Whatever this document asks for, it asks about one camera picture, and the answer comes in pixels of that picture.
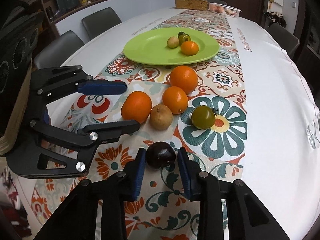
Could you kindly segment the large orange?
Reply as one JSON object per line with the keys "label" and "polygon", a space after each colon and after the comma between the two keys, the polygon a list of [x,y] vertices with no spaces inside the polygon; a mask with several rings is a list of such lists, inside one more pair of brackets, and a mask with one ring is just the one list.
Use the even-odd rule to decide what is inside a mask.
{"label": "large orange", "polygon": [[124,120],[136,120],[140,124],[146,122],[152,109],[152,101],[148,94],[135,91],[129,94],[121,108]]}

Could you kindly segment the dark plum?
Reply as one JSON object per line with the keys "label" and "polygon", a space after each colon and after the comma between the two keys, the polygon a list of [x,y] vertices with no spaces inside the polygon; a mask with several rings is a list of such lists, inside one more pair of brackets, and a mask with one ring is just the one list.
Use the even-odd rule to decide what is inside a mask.
{"label": "dark plum", "polygon": [[180,31],[179,33],[178,33],[178,38],[180,37],[180,36],[182,36],[182,35],[186,35],[184,32],[182,32],[182,31]]}
{"label": "dark plum", "polygon": [[145,159],[150,167],[161,169],[175,162],[176,153],[167,142],[159,141],[148,147]]}

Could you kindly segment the brown longan large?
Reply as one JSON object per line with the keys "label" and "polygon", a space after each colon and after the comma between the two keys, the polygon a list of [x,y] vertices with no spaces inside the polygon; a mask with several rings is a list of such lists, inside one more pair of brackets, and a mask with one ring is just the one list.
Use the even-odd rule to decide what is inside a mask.
{"label": "brown longan large", "polygon": [[163,104],[155,105],[150,112],[150,124],[157,130],[166,130],[172,121],[173,114],[171,110]]}

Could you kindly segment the small orange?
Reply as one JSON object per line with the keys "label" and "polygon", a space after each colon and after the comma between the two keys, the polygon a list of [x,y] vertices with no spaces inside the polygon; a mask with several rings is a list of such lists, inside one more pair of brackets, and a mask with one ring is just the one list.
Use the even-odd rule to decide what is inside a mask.
{"label": "small orange", "polygon": [[199,46],[196,42],[185,41],[181,44],[181,52],[184,55],[193,56],[199,52]]}
{"label": "small orange", "polygon": [[182,114],[188,107],[188,97],[183,89],[171,86],[162,95],[162,102],[173,114]]}

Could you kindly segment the green tomato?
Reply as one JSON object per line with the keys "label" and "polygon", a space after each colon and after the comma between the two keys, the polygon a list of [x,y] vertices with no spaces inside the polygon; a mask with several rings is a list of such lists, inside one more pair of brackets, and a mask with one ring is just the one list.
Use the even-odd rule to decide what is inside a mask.
{"label": "green tomato", "polygon": [[178,37],[178,40],[179,40],[179,43],[180,43],[180,46],[181,46],[184,42],[191,41],[191,38],[187,34],[182,34],[182,35],[180,35]]}
{"label": "green tomato", "polygon": [[191,115],[193,125],[198,129],[209,129],[215,124],[215,109],[205,105],[196,107]]}

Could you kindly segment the brown longan small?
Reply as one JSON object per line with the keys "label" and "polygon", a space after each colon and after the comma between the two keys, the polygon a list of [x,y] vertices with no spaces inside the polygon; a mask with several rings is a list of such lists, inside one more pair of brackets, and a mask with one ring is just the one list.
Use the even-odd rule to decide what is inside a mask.
{"label": "brown longan small", "polygon": [[179,40],[175,36],[172,36],[172,37],[168,38],[168,40],[167,40],[167,46],[169,48],[176,48],[179,46],[179,44],[180,44]]}

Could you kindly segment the black chair near left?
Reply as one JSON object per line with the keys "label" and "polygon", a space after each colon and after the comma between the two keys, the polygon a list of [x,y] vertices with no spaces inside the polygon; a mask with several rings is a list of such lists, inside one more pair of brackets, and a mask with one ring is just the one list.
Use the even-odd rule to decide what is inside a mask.
{"label": "black chair near left", "polygon": [[59,67],[84,45],[75,32],[69,30],[51,42],[34,59],[37,69]]}

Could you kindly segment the black chair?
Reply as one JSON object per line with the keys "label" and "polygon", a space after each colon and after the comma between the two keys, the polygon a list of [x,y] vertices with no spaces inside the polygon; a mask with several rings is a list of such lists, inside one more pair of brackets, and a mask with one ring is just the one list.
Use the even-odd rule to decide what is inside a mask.
{"label": "black chair", "polygon": [[103,32],[121,24],[121,19],[111,8],[99,10],[81,20],[89,39],[92,40]]}
{"label": "black chair", "polygon": [[281,48],[287,52],[289,57],[293,59],[294,54],[300,45],[300,40],[278,23],[274,23],[267,27],[267,31]]}
{"label": "black chair", "polygon": [[34,59],[37,69],[59,67],[84,45],[75,32],[69,30],[51,42]]}

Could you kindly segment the white tablecloth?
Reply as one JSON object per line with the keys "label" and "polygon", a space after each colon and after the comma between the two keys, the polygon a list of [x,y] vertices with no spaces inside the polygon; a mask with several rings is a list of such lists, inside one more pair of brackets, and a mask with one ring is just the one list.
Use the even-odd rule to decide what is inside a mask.
{"label": "white tablecloth", "polygon": [[[68,58],[97,76],[136,35],[182,12],[162,9],[142,14],[100,34]],[[272,213],[290,239],[303,239],[319,216],[319,148],[307,139],[307,126],[319,114],[306,80],[280,45],[256,23],[230,18],[240,57],[246,96],[247,139],[241,179]],[[49,105],[50,114],[66,109],[79,95]],[[42,227],[31,209],[37,180],[16,177],[19,197],[32,232]]]}

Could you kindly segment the green plate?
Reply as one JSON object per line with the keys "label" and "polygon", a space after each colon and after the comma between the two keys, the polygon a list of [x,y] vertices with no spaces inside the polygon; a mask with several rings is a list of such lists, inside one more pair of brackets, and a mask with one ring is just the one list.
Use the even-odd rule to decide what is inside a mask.
{"label": "green plate", "polygon": [[190,28],[157,28],[129,40],[123,49],[133,62],[173,66],[199,63],[213,58],[220,50],[212,36]]}

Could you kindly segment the white counter cabinet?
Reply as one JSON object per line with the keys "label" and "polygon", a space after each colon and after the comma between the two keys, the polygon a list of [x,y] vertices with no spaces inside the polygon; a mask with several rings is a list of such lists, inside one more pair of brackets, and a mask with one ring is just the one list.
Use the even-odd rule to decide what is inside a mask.
{"label": "white counter cabinet", "polygon": [[55,24],[60,35],[71,30],[78,35],[83,42],[87,43],[89,37],[85,30],[82,19],[105,8],[112,8],[120,20],[125,22],[141,14],[163,8],[172,8],[175,0],[105,0],[94,5],[80,8],[78,11],[58,20]]}

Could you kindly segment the patterned table runner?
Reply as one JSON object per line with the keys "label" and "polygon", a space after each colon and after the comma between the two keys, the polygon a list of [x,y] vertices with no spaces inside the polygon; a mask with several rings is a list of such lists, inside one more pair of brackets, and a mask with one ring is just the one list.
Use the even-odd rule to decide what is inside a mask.
{"label": "patterned table runner", "polygon": [[[165,141],[174,150],[184,147],[202,170],[218,179],[231,182],[241,178],[243,165],[239,161],[245,156],[247,139],[246,96],[230,19],[195,10],[179,12],[160,23],[162,19],[154,21],[159,25],[153,29],[190,28],[207,33],[220,45],[214,58],[191,64],[199,82],[188,95],[188,108],[181,115],[173,115],[170,127],[164,131],[154,129],[148,118],[136,133],[99,146],[86,177],[37,180],[31,209],[41,226],[82,179],[107,179],[133,160],[140,147],[147,148],[156,141]],[[121,52],[96,79],[125,81],[128,91],[121,96],[77,96],[72,105],[67,103],[66,109],[52,117],[54,125],[76,132],[89,124],[121,120],[121,107],[133,91],[148,94],[154,107],[162,103],[173,68],[134,63]],[[217,110],[216,124],[207,130],[196,129],[190,120],[193,110],[200,105]],[[148,169],[138,200],[124,203],[128,239],[196,239],[199,209],[199,202],[187,201],[176,163],[160,170]]]}

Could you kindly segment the woven basket box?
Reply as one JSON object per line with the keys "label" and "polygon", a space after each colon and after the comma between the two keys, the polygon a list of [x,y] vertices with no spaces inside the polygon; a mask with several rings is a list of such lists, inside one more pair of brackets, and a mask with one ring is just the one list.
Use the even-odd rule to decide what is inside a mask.
{"label": "woven basket box", "polygon": [[208,10],[208,1],[205,0],[175,0],[176,9],[188,9],[188,10]]}

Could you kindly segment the black chair right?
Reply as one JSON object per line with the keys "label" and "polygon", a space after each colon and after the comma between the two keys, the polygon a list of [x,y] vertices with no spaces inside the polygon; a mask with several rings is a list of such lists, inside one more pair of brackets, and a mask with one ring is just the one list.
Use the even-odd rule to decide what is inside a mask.
{"label": "black chair right", "polygon": [[267,27],[267,31],[281,48],[287,52],[289,57],[293,59],[294,54],[300,45],[300,40],[278,23],[274,23]]}

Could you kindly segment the clear plastic fruit container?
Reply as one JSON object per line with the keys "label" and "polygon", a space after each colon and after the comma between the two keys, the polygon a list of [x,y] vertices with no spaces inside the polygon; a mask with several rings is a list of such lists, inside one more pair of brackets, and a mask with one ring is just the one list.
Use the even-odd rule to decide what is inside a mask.
{"label": "clear plastic fruit container", "polygon": [[208,3],[209,11],[229,17],[239,17],[241,10],[219,3]]}

